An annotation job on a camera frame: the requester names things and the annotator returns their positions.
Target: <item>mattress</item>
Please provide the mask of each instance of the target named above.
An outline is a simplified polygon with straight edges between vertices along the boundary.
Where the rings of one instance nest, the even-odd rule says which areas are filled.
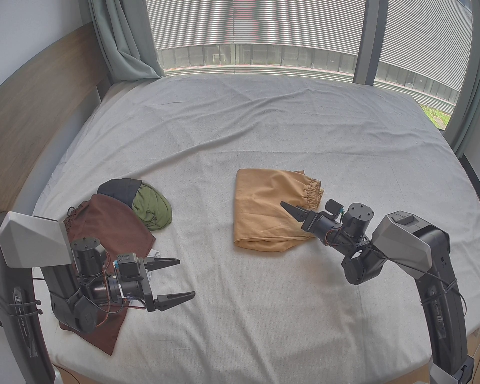
[[[165,312],[130,310],[110,357],[40,317],[54,363],[105,383],[382,383],[431,355],[414,280],[387,262],[350,285],[342,256],[312,239],[283,253],[233,245],[239,168],[305,171],[333,198],[446,230],[467,333],[480,325],[480,203],[410,97],[287,76],[192,75],[113,86],[55,169],[35,215],[61,220],[111,179],[156,186],[173,221],[154,249],[154,294],[195,290]],[[35,282],[49,303],[48,291]]]

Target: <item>wooden bed frame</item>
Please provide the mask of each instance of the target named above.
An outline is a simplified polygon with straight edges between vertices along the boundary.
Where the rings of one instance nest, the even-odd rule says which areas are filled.
[[[95,87],[103,97],[109,86],[92,23],[41,51],[0,85],[0,212],[16,210],[22,188],[28,187],[27,179],[42,154],[51,150],[52,138]],[[469,353],[477,351],[476,366],[479,343],[477,330],[468,338]],[[65,383],[94,383],[70,370],[62,377]],[[423,366],[390,384],[428,381],[428,377],[428,367]],[[480,383],[478,377],[473,383]]]

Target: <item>green-gray curtain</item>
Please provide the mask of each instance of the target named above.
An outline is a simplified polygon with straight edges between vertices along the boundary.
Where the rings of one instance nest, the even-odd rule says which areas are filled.
[[[114,82],[165,76],[144,0],[89,0],[100,48]]]
[[[480,0],[472,0],[472,46],[467,72],[444,138],[457,157],[461,157],[472,137],[480,129]]]

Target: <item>orange folded pants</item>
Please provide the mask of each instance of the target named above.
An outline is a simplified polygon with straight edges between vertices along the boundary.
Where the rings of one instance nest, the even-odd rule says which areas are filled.
[[[234,244],[266,252],[282,252],[313,237],[281,206],[318,210],[324,190],[319,180],[275,169],[239,169],[235,186]]]

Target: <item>building exterior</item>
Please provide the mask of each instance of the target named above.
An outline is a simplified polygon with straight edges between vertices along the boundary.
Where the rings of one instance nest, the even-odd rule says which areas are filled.
[[[148,0],[147,6],[167,75],[353,79],[364,0]],[[374,85],[451,113],[471,24],[470,0],[390,0]]]

